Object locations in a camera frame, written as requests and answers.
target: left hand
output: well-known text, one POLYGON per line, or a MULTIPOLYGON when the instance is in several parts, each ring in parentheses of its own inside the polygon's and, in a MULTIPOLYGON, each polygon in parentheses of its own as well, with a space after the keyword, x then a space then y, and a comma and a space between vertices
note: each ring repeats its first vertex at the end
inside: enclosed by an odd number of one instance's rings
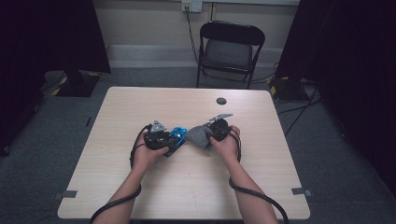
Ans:
POLYGON ((163 147, 157 150, 151 150, 149 149, 144 140, 144 136, 147 133, 144 132, 140 135, 139 140, 137 141, 137 146, 144 144, 136 149, 136 152, 134 153, 134 169, 139 169, 144 172, 146 172, 158 158, 161 157, 161 155, 165 154, 168 150, 169 147, 163 147))

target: right hand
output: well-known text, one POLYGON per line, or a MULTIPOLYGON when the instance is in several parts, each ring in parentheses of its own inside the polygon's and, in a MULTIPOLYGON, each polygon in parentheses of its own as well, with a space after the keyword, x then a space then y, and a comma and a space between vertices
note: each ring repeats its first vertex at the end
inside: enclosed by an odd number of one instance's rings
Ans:
MULTIPOLYGON (((233 134, 238 140, 240 130, 236 126, 231 125, 232 129, 230 130, 231 134, 233 134)), ((215 147, 216 152, 221 156, 225 161, 237 159, 238 154, 238 144, 235 139, 233 139, 230 135, 227 135, 222 141, 218 142, 215 138, 210 137, 210 143, 213 147, 215 147)))

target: forearm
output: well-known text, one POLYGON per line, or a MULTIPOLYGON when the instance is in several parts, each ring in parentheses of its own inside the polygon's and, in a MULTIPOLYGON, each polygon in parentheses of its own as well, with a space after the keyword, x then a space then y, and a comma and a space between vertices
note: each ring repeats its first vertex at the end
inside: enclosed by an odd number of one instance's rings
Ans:
MULTIPOLYGON (((108 202, 111 203, 135 193, 140 186, 144 174, 144 170, 132 170, 108 202)), ((129 223, 133 208, 134 199, 105 210, 93 223, 129 223)))
MULTIPOLYGON (((237 160, 230 159, 224 162, 236 186, 252 189, 264 194, 262 189, 254 182, 237 160)), ((238 201, 239 211, 245 223, 278 223, 274 208, 267 201, 237 190, 235 191, 235 195, 238 201)))

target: hand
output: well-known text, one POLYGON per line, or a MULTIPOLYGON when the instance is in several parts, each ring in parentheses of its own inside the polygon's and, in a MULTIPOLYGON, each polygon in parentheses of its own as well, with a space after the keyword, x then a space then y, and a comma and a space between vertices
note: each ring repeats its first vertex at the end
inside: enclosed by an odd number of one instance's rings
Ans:
POLYGON ((146 133, 142 133, 140 135, 139 140, 137 141, 137 146, 140 146, 136 149, 134 153, 134 169, 139 169, 146 172, 161 155, 165 154, 169 147, 163 147, 157 150, 151 150, 146 146, 144 136, 146 133))
MULTIPOLYGON (((231 134, 233 134, 239 140, 240 130, 233 125, 230 127, 232 128, 230 130, 231 134)), ((230 135, 227 135, 227 137, 220 142, 218 142, 215 138, 210 137, 210 143, 216 148, 216 152, 224 161, 237 158, 238 145, 235 139, 233 139, 230 135)))

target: black folding chair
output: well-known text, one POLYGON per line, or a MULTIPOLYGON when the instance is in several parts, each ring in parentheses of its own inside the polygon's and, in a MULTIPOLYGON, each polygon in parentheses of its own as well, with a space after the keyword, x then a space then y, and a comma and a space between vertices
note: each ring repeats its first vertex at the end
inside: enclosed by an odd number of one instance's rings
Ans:
POLYGON ((247 89, 250 88, 265 41, 265 35, 259 28, 227 21, 210 21, 201 27, 200 40, 196 88, 200 85, 201 70, 205 72, 206 69, 245 75, 243 81, 249 76, 247 89), (257 50, 253 56, 254 46, 257 50))

